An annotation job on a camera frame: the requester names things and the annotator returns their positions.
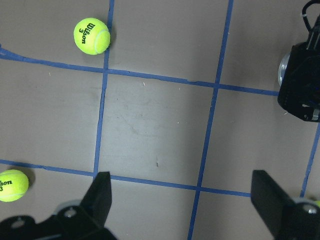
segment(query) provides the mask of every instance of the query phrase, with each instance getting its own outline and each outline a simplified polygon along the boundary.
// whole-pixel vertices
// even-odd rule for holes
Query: tennis ball
[[[96,18],[85,18],[77,23],[73,31],[74,42],[85,54],[103,53],[110,44],[107,26]]]
[[[18,200],[29,187],[28,177],[19,170],[7,170],[0,173],[0,201]]]

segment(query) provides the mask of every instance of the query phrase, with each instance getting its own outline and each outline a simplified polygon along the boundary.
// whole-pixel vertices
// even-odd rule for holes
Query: black mechanical part
[[[306,10],[319,3],[312,0],[302,10],[309,36],[306,42],[292,47],[277,98],[290,114],[316,123],[320,123],[320,16],[311,28]]]
[[[30,216],[0,222],[1,240],[116,240],[104,227],[112,204],[109,172],[99,172],[80,205],[72,205],[35,223]]]
[[[320,240],[320,208],[291,199],[264,170],[252,173],[251,201],[275,240]]]

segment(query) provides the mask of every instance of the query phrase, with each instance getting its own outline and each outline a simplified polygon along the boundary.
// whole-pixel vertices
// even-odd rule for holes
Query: yellow tennis ball
[[[29,187],[28,177],[19,170],[7,170],[0,173],[0,201],[18,200]]]
[[[85,18],[77,23],[73,31],[74,42],[85,54],[103,53],[110,44],[107,26],[96,18]]]

